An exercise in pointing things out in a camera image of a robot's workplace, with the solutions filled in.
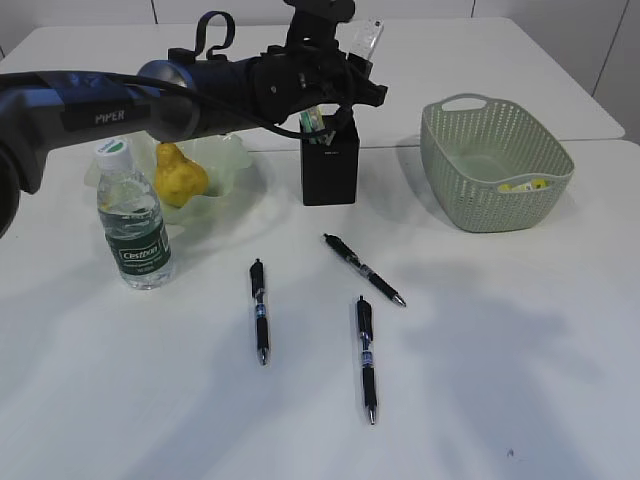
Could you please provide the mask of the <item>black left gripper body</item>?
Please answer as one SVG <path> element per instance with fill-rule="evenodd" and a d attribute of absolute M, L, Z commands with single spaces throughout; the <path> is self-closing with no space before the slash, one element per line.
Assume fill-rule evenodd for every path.
<path fill-rule="evenodd" d="M 388 88 L 359 77 L 337 48 L 270 46 L 256 57 L 230 61 L 223 55 L 192 65 L 201 94 L 271 124 L 320 104 L 381 106 Z"/>

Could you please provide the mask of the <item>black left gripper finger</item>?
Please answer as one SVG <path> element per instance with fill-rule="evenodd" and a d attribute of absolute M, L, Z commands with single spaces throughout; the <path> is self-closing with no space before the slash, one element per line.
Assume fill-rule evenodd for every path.
<path fill-rule="evenodd" d="M 347 54 L 347 61 L 359 77 L 366 80 L 370 78 L 371 71 L 373 69 L 373 63 L 370 60 L 367 60 L 353 52 L 349 52 Z"/>

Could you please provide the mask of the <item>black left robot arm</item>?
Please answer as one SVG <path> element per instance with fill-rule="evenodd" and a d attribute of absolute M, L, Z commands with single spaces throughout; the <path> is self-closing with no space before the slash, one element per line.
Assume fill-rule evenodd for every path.
<path fill-rule="evenodd" d="M 283 129 L 293 114 L 336 104 L 328 120 L 342 129 L 356 105 L 381 106 L 387 94 L 366 68 L 330 46 L 271 46 L 258 56 L 190 58 L 179 49 L 136 75 L 51 70 L 1 77 L 1 228 L 20 195 L 36 193 L 48 154 L 56 149 L 145 131 L 181 142 L 254 128 L 299 138 Z"/>

